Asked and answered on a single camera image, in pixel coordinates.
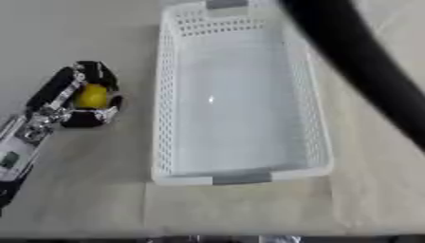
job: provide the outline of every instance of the black cable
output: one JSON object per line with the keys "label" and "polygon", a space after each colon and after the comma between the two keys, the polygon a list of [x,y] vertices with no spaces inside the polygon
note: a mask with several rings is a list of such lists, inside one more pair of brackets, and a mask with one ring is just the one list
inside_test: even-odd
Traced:
{"label": "black cable", "polygon": [[349,0],[280,0],[346,80],[425,151],[425,97],[395,64]]}

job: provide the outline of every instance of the robotic hand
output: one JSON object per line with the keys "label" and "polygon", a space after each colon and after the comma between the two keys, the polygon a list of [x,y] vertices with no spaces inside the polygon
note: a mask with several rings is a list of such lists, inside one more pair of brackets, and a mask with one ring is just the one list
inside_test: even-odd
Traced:
{"label": "robotic hand", "polygon": [[122,96],[115,75],[101,62],[62,68],[31,99],[22,114],[0,128],[0,214],[31,171],[40,149],[59,127],[89,128],[111,122]]}

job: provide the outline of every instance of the white plastic basket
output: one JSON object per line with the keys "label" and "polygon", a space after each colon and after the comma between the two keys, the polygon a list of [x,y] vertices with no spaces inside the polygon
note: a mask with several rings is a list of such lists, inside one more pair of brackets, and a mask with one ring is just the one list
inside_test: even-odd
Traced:
{"label": "white plastic basket", "polygon": [[332,164],[305,43],[274,1],[163,12],[155,183],[269,182],[326,175]]}

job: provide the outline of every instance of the gray basket handle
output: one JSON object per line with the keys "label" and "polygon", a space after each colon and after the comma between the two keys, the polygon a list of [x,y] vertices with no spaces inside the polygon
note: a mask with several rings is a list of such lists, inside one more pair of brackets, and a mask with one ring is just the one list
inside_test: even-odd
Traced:
{"label": "gray basket handle", "polygon": [[234,185],[271,182],[270,173],[245,174],[239,176],[213,177],[212,185]]}
{"label": "gray basket handle", "polygon": [[207,9],[228,9],[228,8],[240,8],[247,7],[248,0],[206,0]]}

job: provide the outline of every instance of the lemon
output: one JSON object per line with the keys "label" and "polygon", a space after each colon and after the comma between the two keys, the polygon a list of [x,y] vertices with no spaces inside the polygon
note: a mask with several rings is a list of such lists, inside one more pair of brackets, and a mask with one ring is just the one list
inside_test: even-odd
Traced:
{"label": "lemon", "polygon": [[100,84],[88,84],[77,97],[75,105],[80,108],[102,109],[107,105],[107,89]]}

